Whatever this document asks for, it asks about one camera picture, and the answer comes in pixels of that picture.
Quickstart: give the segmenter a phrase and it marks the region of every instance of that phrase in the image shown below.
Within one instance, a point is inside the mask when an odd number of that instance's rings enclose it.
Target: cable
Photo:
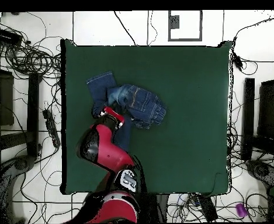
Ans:
[[[42,23],[43,23],[43,26],[44,26],[45,32],[46,32],[46,25],[44,24],[43,20],[42,20],[40,17],[38,17],[38,16],[36,16],[36,15],[30,13],[30,12],[27,12],[27,13],[30,14],[30,15],[32,15],[32,16],[35,16],[35,17],[38,18],[38,19],[40,19],[40,20],[42,21]]]
[[[75,209],[76,209],[77,211],[80,211],[79,208],[73,208],[73,209],[71,209],[70,211],[67,211],[67,212],[64,212],[64,213],[56,213],[56,214],[54,214],[54,215],[51,215],[50,218],[48,219],[48,221],[46,222],[46,224],[49,223],[49,221],[50,221],[50,219],[51,219],[52,217],[67,214],[67,213],[69,213],[69,212],[72,212],[72,211],[75,210]]]
[[[146,39],[147,46],[148,46],[148,39],[149,39],[149,11],[147,11],[147,39]]]
[[[54,172],[52,172],[50,175],[49,175],[49,177],[48,177],[48,179],[46,180],[46,186],[48,185],[48,184],[50,184],[50,183],[48,183],[48,181],[49,181],[49,179],[50,179],[50,177],[54,174],[54,173],[56,173],[56,172],[61,172],[62,173],[62,171],[54,171]],[[45,186],[45,188],[44,188],[44,201],[46,201],[46,186]],[[43,220],[44,220],[44,223],[48,223],[48,221],[46,222],[46,208],[45,208],[45,210],[44,210],[44,217],[42,216],[42,218],[43,218]]]
[[[30,46],[27,42],[27,35],[25,35],[23,32],[19,32],[14,29],[11,29],[8,26],[5,26],[5,27],[7,27],[7,29],[9,29],[9,31],[12,33],[20,34],[22,36],[22,43],[24,44],[24,45],[21,44],[20,47],[15,47],[11,45],[6,46],[5,59],[8,63],[8,66],[5,66],[5,68],[12,69],[15,72],[15,75],[19,79],[25,79],[25,78],[20,78],[16,72],[20,72],[24,75],[38,72],[43,77],[45,77],[45,75],[54,74],[55,78],[56,78],[56,74],[60,74],[60,69],[61,69],[60,54],[57,54],[54,56],[53,53],[48,48],[42,47],[40,43],[43,40],[48,38],[59,37],[62,39],[61,36],[50,36],[50,37],[45,36],[45,38],[41,39],[34,45]],[[50,54],[45,51],[41,51],[40,48],[46,49],[47,51],[50,52]]]
[[[21,149],[19,152],[16,153],[16,155],[14,157],[16,157],[19,153],[21,153],[21,151],[25,150],[27,147]]]
[[[52,153],[50,156],[48,156],[48,157],[50,157],[49,158],[49,160],[47,161],[47,163],[43,166],[43,168],[42,168],[42,170],[46,167],[46,165],[49,163],[49,161],[50,161],[50,159],[53,157],[53,155],[55,154],[55,153],[57,153],[57,151],[58,151],[58,149],[56,149],[56,151],[54,152],[54,153]],[[40,172],[38,172],[28,183],[26,183],[24,186],[23,186],[23,188],[25,188],[32,180],[34,180],[37,176],[38,176],[38,174],[39,174]]]
[[[120,24],[122,25],[122,27],[124,28],[125,32],[130,36],[131,40],[133,41],[134,45],[136,46],[136,42],[134,41],[134,39],[132,38],[132,36],[130,35],[130,33],[126,30],[125,26],[123,25],[122,21],[120,20],[120,18],[118,17],[118,15],[116,14],[116,11],[114,11],[115,16],[118,18]]]
[[[251,222],[254,222],[254,221],[252,220],[251,214],[250,214],[250,212],[249,212],[250,207],[248,207],[248,200],[249,200],[249,198],[251,198],[251,197],[254,196],[254,195],[258,195],[258,196],[263,197],[264,199],[268,200],[268,198],[266,198],[264,195],[262,195],[262,194],[260,194],[260,193],[252,193],[252,194],[250,194],[249,196],[247,196],[247,198],[246,198],[246,200],[245,200],[245,207],[246,207],[246,210],[248,211],[248,216],[249,216]]]
[[[26,180],[26,173],[24,173],[24,178],[23,178],[23,181],[22,181],[22,185],[20,186],[20,192],[22,193],[22,195],[23,195],[27,200],[29,200],[30,202],[34,203],[35,206],[36,206],[36,209],[35,209],[33,215],[31,216],[31,218],[29,219],[29,221],[28,221],[28,223],[27,223],[27,224],[30,224],[32,218],[35,216],[35,214],[36,214],[36,212],[37,212],[38,205],[37,205],[33,200],[31,200],[30,198],[28,198],[27,196],[25,196],[25,194],[23,193],[23,190],[22,190],[22,189],[23,189],[23,184],[25,183],[25,180]]]
[[[41,208],[41,215],[40,215],[40,217],[36,220],[36,221],[34,221],[32,224],[35,224],[36,222],[38,222],[39,220],[40,220],[40,218],[41,217],[43,217],[43,215],[44,215],[44,212],[43,212],[43,207],[45,207],[45,209],[46,209],[46,205],[44,204],[43,206],[42,206],[42,208]]]
[[[235,65],[237,66],[237,68],[243,73],[243,74],[245,74],[245,75],[253,75],[256,71],[257,71],[257,69],[258,69],[258,64],[257,64],[257,62],[274,62],[274,61],[254,61],[254,60],[247,60],[247,59],[244,59],[244,58],[241,58],[240,56],[237,56],[236,55],[236,53],[235,53],[235,51],[234,51],[234,47],[235,47],[235,43],[236,43],[236,40],[237,40],[237,35],[239,34],[239,32],[240,31],[242,31],[242,30],[244,30],[244,29],[247,29],[247,28],[249,28],[249,27],[253,27],[253,26],[258,26],[259,24],[261,24],[261,23],[263,23],[263,22],[268,22],[268,21],[271,21],[271,20],[274,20],[274,17],[273,18],[268,18],[268,19],[265,19],[265,20],[262,20],[262,21],[260,21],[260,22],[257,22],[257,23],[255,23],[255,24],[252,24],[252,25],[249,25],[249,26],[246,26],[246,27],[243,27],[242,29],[239,29],[239,31],[237,31],[237,34],[234,36],[234,38],[233,38],[233,46],[231,47],[231,50],[232,50],[232,52],[233,52],[233,60],[234,60],[234,62],[235,62]],[[255,65],[256,65],[256,70],[255,70],[255,72],[253,72],[253,73],[244,73],[243,71],[242,71],[242,69],[243,69],[243,66],[242,66],[242,62],[245,62],[246,63],[246,67],[247,67],[247,62],[253,62],[253,63],[255,63]]]
[[[41,144],[41,147],[43,147],[44,141],[45,141],[47,138],[49,138],[49,137],[50,137],[50,136],[48,136],[48,137],[46,137],[46,138],[43,139],[43,142],[42,142],[42,144]],[[48,179],[46,180],[46,179],[44,178],[43,173],[42,173],[42,168],[41,168],[42,151],[43,151],[43,149],[41,150],[41,155],[40,155],[40,160],[39,160],[39,162],[40,162],[40,173],[41,173],[41,176],[42,176],[43,180],[46,182],[46,184],[49,184],[50,186],[55,186],[55,187],[56,187],[56,186],[60,186],[60,184],[59,184],[59,185],[50,184],[50,183],[48,182]]]
[[[6,106],[4,106],[3,104],[0,104],[0,106],[6,108],[6,109],[9,110],[11,113],[13,113],[13,115],[15,116],[15,118],[16,118],[16,120],[17,120],[19,126],[20,126],[20,129],[22,130],[22,133],[23,133],[23,135],[24,135],[24,137],[25,137],[25,141],[26,141],[26,144],[27,144],[27,135],[26,135],[26,133],[24,132],[24,130],[23,130],[23,128],[22,128],[22,125],[20,124],[20,122],[19,122],[18,117],[16,116],[16,114],[15,114],[11,109],[9,109],[9,108],[7,108]]]
[[[225,10],[223,10],[222,42],[224,41],[224,22],[225,22]]]
[[[152,15],[153,15],[153,11],[151,12],[150,25],[151,25],[151,27],[155,30],[155,33],[156,33],[155,38],[154,38],[154,40],[152,41],[152,42],[154,42],[154,41],[157,39],[158,32],[157,32],[157,30],[155,29],[155,27],[152,25]]]

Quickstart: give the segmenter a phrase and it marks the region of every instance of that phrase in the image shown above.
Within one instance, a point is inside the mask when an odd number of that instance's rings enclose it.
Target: black cable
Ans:
[[[225,10],[223,10],[222,42],[224,41]]]
[[[232,211],[230,211],[228,208],[226,208],[226,210],[228,210],[231,214],[233,214],[234,216],[236,216],[236,217],[237,217],[237,220],[240,220],[241,222],[243,222],[243,218],[239,218],[235,213],[233,213]]]
[[[268,198],[266,198],[264,195],[262,195],[262,194],[260,194],[260,193],[252,193],[252,194],[250,194],[249,196],[247,196],[247,198],[246,198],[246,200],[245,200],[245,208],[246,208],[246,210],[247,210],[247,212],[248,212],[248,216],[249,216],[251,222],[254,222],[254,221],[252,220],[251,214],[250,214],[250,212],[249,212],[249,209],[250,209],[250,208],[248,207],[248,200],[249,200],[249,198],[251,198],[251,197],[254,196],[254,195],[258,195],[258,196],[263,197],[264,199],[268,200]]]
[[[56,213],[56,214],[54,214],[54,215],[51,215],[50,218],[48,219],[48,221],[46,222],[46,224],[49,223],[49,221],[50,221],[50,219],[51,219],[52,217],[67,214],[67,213],[69,213],[69,212],[71,212],[71,211],[73,211],[73,210],[75,210],[75,209],[76,209],[77,211],[80,211],[79,208],[73,208],[73,209],[71,209],[70,211],[67,211],[67,212]]]
[[[19,152],[16,153],[16,155],[14,157],[16,157],[19,153],[21,153],[21,151],[25,150],[27,147],[24,147],[23,149],[21,149]]]
[[[44,143],[44,141],[45,141],[47,138],[50,138],[50,136],[48,136],[48,137],[46,137],[46,138],[43,139],[43,142],[42,142],[42,144],[41,144],[41,147],[43,147],[43,143]],[[40,155],[40,161],[39,161],[39,162],[40,162],[40,173],[41,173],[41,176],[42,176],[43,180],[46,182],[46,184],[49,184],[50,186],[54,186],[54,187],[60,186],[60,185],[53,185],[53,184],[50,184],[50,183],[48,182],[48,180],[46,180],[46,178],[44,178],[43,173],[42,173],[42,168],[41,168],[42,152],[43,152],[43,149],[41,149],[41,155]]]
[[[114,11],[115,16],[118,18],[120,24],[122,25],[122,27],[124,28],[125,32],[130,36],[131,40],[133,41],[134,45],[136,45],[136,42],[134,41],[134,39],[132,38],[132,36],[130,35],[130,33],[126,30],[125,26],[123,25],[122,21],[120,20],[120,18],[118,17],[118,15],[116,14],[116,11]]]
[[[147,46],[148,46],[148,38],[149,38],[149,11],[147,11],[147,39],[146,39]]]
[[[27,12],[27,13],[30,14],[30,15],[32,15],[32,16],[35,16],[35,17],[38,18],[38,19],[40,19],[40,20],[42,21],[42,23],[43,23],[44,28],[45,28],[45,32],[47,31],[47,30],[46,30],[46,25],[44,24],[43,20],[42,20],[40,17],[38,17],[38,16],[36,16],[36,15],[30,13],[30,12]]]
[[[47,186],[48,184],[50,184],[48,181],[49,181],[50,177],[51,177],[54,173],[56,173],[56,172],[61,172],[61,173],[62,173],[62,171],[58,171],[58,170],[52,172],[52,173],[49,175],[48,179],[46,180],[46,186]],[[45,186],[45,188],[44,188],[44,201],[46,201],[46,186]],[[47,224],[47,222],[46,222],[46,208],[45,208],[45,210],[44,210],[44,217],[42,216],[42,218],[43,218],[43,220],[44,220],[44,223]]]
[[[240,31],[242,31],[242,30],[244,30],[244,29],[247,29],[247,28],[253,27],[253,26],[258,26],[259,24],[261,24],[261,23],[263,23],[263,22],[268,22],[268,21],[270,21],[270,20],[274,20],[274,17],[273,17],[273,18],[267,18],[267,19],[265,19],[265,20],[262,20],[262,21],[260,21],[260,22],[255,23],[255,24],[252,24],[252,25],[243,27],[242,29],[239,29],[239,31],[237,31],[237,34],[236,34],[236,35],[234,36],[234,38],[233,38],[233,46],[232,46],[231,50],[232,50],[232,52],[233,52],[234,62],[235,62],[235,64],[236,64],[237,68],[238,68],[243,74],[245,74],[245,75],[253,75],[253,74],[257,71],[257,69],[258,69],[258,64],[257,64],[257,62],[274,62],[274,61],[253,61],[253,60],[249,60],[249,59],[248,59],[248,60],[247,60],[247,59],[243,59],[243,58],[241,58],[240,56],[237,56],[236,53],[235,53],[235,51],[234,51],[235,42],[236,42],[236,40],[237,40],[237,35],[239,34]],[[246,67],[247,67],[247,62],[253,62],[253,63],[255,63],[255,65],[256,65],[256,70],[255,70],[255,72],[253,72],[253,73],[248,73],[248,74],[247,74],[247,73],[244,73],[244,72],[242,71],[242,69],[243,69],[242,62],[245,62],[245,63],[246,63]]]
[[[23,130],[23,128],[22,128],[22,125],[20,124],[20,122],[19,122],[19,120],[18,120],[18,117],[16,116],[16,114],[14,113],[14,111],[12,111],[12,110],[9,109],[8,107],[4,106],[3,104],[0,104],[0,106],[6,108],[8,111],[10,111],[11,113],[13,113],[13,115],[15,116],[15,118],[16,118],[16,120],[17,120],[19,126],[20,126],[20,129],[22,130],[22,133],[23,133],[23,135],[24,135],[24,137],[25,137],[25,141],[26,141],[26,144],[27,144],[27,135],[26,135],[26,133],[24,132],[24,130]]]
[[[56,150],[54,151],[54,153],[52,153],[50,156],[47,156],[47,157],[44,158],[44,159],[47,159],[48,157],[50,157],[49,160],[47,161],[47,163],[43,166],[42,170],[46,167],[46,165],[49,163],[51,157],[53,157],[53,155],[54,155],[55,153],[57,153],[57,151],[58,151],[58,149],[56,149]],[[34,179],[38,176],[39,173],[40,173],[40,172],[38,172],[38,173],[37,173],[37,174],[36,174],[28,183],[26,183],[26,185],[23,186],[23,188],[25,188],[32,180],[34,180]]]
[[[27,35],[25,35],[23,32],[19,32],[14,29],[11,29],[8,26],[5,26],[5,27],[7,27],[7,29],[9,29],[9,31],[12,33],[20,34],[22,36],[22,41],[24,43],[24,45],[21,44],[20,47],[14,47],[11,45],[6,47],[5,58],[9,66],[6,66],[5,68],[13,69],[17,77],[19,76],[17,75],[16,71],[25,75],[28,75],[29,73],[38,72],[42,74],[43,77],[45,75],[51,75],[54,73],[54,72],[50,73],[49,72],[50,69],[56,70],[58,74],[60,73],[60,68],[61,68],[60,54],[57,54],[54,56],[53,53],[48,48],[42,47],[40,43],[44,39],[54,38],[54,37],[62,38],[61,36],[45,37],[37,42],[39,45],[36,45],[37,43],[35,43],[33,46],[30,46],[27,43]],[[48,54],[45,51],[41,51],[40,48],[48,50],[51,54]],[[22,56],[22,57],[18,56],[18,53],[24,53],[25,56]]]
[[[35,224],[36,222],[38,222],[38,221],[40,220],[41,217],[43,217],[43,215],[44,215],[43,207],[45,207],[45,209],[46,209],[46,207],[47,207],[46,204],[44,204],[44,205],[42,206],[42,208],[41,208],[41,215],[40,215],[40,217],[39,217],[36,221],[34,221],[32,224]]]
[[[177,218],[180,218],[181,222],[194,222],[194,221],[201,222],[201,220],[203,220],[205,218],[205,217],[203,217],[203,214],[202,214],[201,211],[193,209],[190,205],[192,203],[193,199],[195,198],[196,194],[187,194],[187,195],[188,195],[187,200],[181,199],[181,196],[182,196],[182,194],[181,194],[178,198],[177,203],[172,203],[172,204],[167,205],[167,215],[172,218],[172,223],[174,222],[174,219],[176,219],[176,221],[177,221]],[[174,211],[173,215],[170,215],[170,213],[169,213],[169,207],[171,207],[171,206],[176,207],[176,210]],[[198,217],[191,210],[196,211],[196,212],[200,212],[201,215]],[[194,215],[196,219],[187,220],[187,217],[188,217],[189,213]]]
[[[151,25],[151,27],[155,30],[155,38],[154,38],[154,40],[152,41],[152,42],[154,42],[154,41],[157,39],[158,32],[157,32],[157,30],[155,29],[155,27],[152,25],[152,15],[153,15],[153,11],[151,12],[150,25]]]
[[[75,191],[74,193],[71,194],[71,219],[73,219],[73,215],[72,215],[72,209],[73,209],[73,203],[74,203],[74,195],[76,194],[77,192]]]
[[[32,203],[35,204],[35,206],[36,206],[36,209],[35,209],[33,215],[31,216],[31,218],[30,218],[29,221],[27,222],[27,224],[30,224],[32,218],[35,216],[35,214],[36,214],[36,212],[37,212],[38,205],[37,205],[33,200],[31,200],[30,198],[28,198],[27,196],[25,196],[25,194],[23,193],[22,189],[23,189],[23,184],[25,183],[25,180],[26,180],[26,173],[24,173],[24,178],[23,178],[23,181],[22,181],[22,185],[20,186],[20,192],[22,193],[22,195],[23,195],[27,200],[29,200],[30,202],[32,202]]]

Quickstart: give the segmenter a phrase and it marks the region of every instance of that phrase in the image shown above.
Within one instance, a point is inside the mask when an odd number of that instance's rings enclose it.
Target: jeans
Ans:
[[[86,81],[94,100],[92,115],[97,117],[105,106],[114,106],[124,117],[124,125],[116,132],[113,143],[128,151],[131,125],[149,129],[151,124],[160,125],[166,108],[158,96],[140,87],[125,84],[117,87],[112,72],[94,76]]]
[[[149,129],[151,124],[160,125],[166,114],[158,96],[140,87],[125,84],[107,89],[108,105],[116,102],[127,110],[137,128]]]

